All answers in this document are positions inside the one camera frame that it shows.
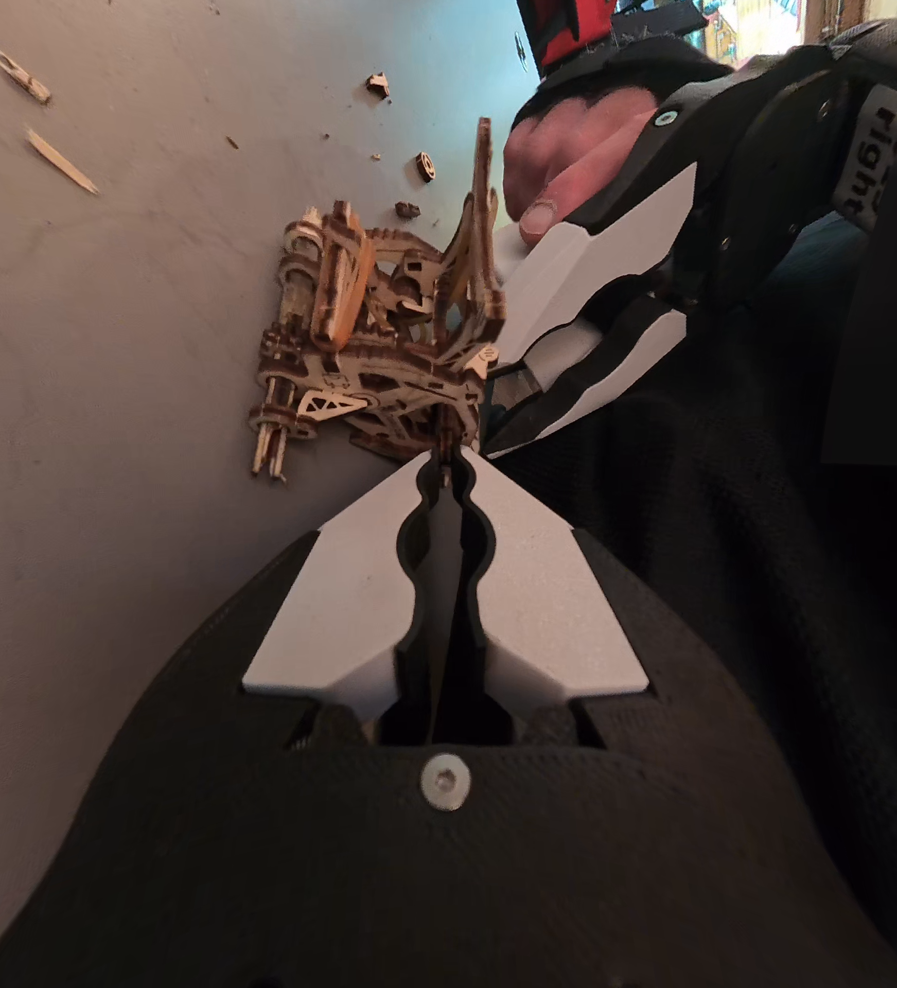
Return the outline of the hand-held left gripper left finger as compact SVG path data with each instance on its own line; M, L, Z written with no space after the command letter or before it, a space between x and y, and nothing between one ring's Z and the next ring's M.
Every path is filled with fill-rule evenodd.
M421 743L431 717L430 551L437 457L416 456L322 525L244 672L248 694L308 698Z

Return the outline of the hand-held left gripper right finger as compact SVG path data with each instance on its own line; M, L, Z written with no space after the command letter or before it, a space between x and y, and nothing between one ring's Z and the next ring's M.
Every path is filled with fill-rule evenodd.
M644 692L649 678L573 527L479 454L460 452L469 501L491 535L475 585L488 696L527 720L570 700Z

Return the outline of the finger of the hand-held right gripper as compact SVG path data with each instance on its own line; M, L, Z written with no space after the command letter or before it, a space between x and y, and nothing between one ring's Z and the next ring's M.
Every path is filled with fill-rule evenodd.
M485 440L486 458L552 436L613 402L677 347L687 329L683 312L651 295L633 299L589 352L504 417Z
M640 276L664 260L691 210L697 165L598 234L562 221L532 248L516 223L493 235L506 317L495 347L498 364L516 364L539 339L572 323L617 278Z

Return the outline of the red fabric item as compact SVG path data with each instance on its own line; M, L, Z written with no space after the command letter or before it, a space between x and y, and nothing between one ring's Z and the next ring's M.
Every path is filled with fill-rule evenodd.
M592 43L609 38L618 1L517 1L540 80Z

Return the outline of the long wood splinter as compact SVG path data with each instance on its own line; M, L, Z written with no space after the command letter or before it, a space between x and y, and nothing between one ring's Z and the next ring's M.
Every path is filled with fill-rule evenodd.
M35 102L45 107L50 104L52 100L51 90L1 49L0 69Z
M90 177L87 177L80 169L71 163L63 154L60 154L52 145L30 127L25 128L25 138L30 148L44 161L63 174L76 186L86 191L90 195L99 196L100 192Z

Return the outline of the wooden buggy model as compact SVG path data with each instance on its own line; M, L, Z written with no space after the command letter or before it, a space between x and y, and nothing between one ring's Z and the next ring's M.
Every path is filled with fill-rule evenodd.
M290 440L343 419L350 441L399 463L480 450L506 302L495 265L499 198L491 119L476 131L472 183L439 250L401 228L366 228L351 203L310 207L285 229L278 315L261 335L261 401L250 468L284 481Z

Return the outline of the person's right hand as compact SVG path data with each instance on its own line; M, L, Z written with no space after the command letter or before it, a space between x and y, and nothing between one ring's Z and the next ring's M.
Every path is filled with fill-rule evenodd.
M536 245L603 191L671 94L732 70L662 34L598 46L549 75L504 146L504 205L523 242Z

